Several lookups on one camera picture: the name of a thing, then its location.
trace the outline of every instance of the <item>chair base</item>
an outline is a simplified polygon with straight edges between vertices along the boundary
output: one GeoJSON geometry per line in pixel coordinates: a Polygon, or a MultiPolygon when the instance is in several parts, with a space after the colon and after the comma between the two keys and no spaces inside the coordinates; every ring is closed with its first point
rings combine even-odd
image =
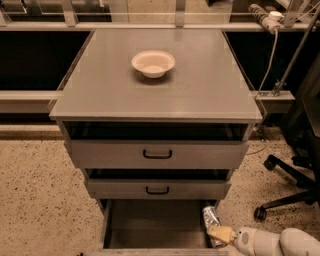
{"type": "Polygon", "coordinates": [[[320,205],[320,189],[319,185],[312,179],[306,177],[302,173],[298,172],[296,169],[292,168],[288,164],[281,161],[279,158],[269,155],[267,160],[264,162],[264,166],[268,170],[273,170],[276,166],[281,167],[284,171],[290,174],[294,179],[297,180],[297,185],[309,189],[305,192],[301,192],[292,196],[284,197],[272,202],[265,203],[260,207],[256,208],[254,212],[254,218],[256,221],[264,221],[267,217],[267,209],[293,204],[297,202],[305,201],[307,204],[313,204],[318,202],[320,205]]]}

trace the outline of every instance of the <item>black drawer handle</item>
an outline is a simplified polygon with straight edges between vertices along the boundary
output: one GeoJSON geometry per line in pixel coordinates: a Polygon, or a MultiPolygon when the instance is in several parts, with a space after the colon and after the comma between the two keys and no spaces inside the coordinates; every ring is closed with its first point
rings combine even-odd
{"type": "Polygon", "coordinates": [[[147,150],[143,150],[143,156],[147,159],[169,159],[172,157],[172,150],[170,149],[166,156],[151,156],[147,154],[147,150]]]}
{"type": "Polygon", "coordinates": [[[166,191],[163,192],[152,192],[149,190],[149,187],[146,186],[146,193],[149,195],[166,195],[169,194],[169,187],[167,187],[166,191]]]}

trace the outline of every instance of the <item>terrazzo floor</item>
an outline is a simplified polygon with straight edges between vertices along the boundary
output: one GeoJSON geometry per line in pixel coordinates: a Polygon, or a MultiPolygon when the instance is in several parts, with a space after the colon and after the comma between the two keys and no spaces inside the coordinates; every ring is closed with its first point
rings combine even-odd
{"type": "MultiPolygon", "coordinates": [[[[281,232],[302,229],[320,239],[318,205],[275,208],[263,223],[253,219],[260,204],[296,193],[293,180],[262,162],[275,154],[291,163],[293,151],[280,131],[252,139],[227,197],[217,208],[223,225],[281,232]]],[[[0,256],[76,256],[99,249],[102,213],[73,167],[56,125],[0,125],[0,256]]],[[[222,250],[241,255],[233,246],[222,250]]]]}

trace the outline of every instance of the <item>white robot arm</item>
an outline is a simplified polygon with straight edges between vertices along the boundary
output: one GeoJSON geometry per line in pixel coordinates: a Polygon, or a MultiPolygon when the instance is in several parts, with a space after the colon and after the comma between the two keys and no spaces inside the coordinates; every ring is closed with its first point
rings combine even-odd
{"type": "Polygon", "coordinates": [[[276,234],[247,227],[233,231],[230,227],[211,225],[207,233],[223,243],[233,243],[246,256],[320,255],[320,242],[295,228],[287,228],[281,234],[276,234]]]}

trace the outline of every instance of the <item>white cable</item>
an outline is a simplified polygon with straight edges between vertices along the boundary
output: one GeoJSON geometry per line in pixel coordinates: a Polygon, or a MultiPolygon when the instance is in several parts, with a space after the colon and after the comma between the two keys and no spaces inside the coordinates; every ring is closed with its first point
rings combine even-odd
{"type": "Polygon", "coordinates": [[[268,75],[269,75],[269,72],[270,72],[270,69],[271,69],[271,66],[272,66],[272,61],[273,61],[273,57],[274,57],[274,53],[276,51],[276,46],[277,46],[277,43],[278,43],[278,29],[275,29],[275,39],[274,39],[274,43],[273,43],[273,47],[272,47],[272,52],[271,52],[271,56],[270,56],[270,60],[269,60],[269,66],[268,66],[268,69],[264,75],[264,78],[262,79],[262,82],[260,84],[260,87],[259,87],[259,90],[258,90],[258,93],[256,95],[256,98],[259,96],[260,94],[260,91],[264,85],[264,82],[265,80],[267,79],[268,75]]]}

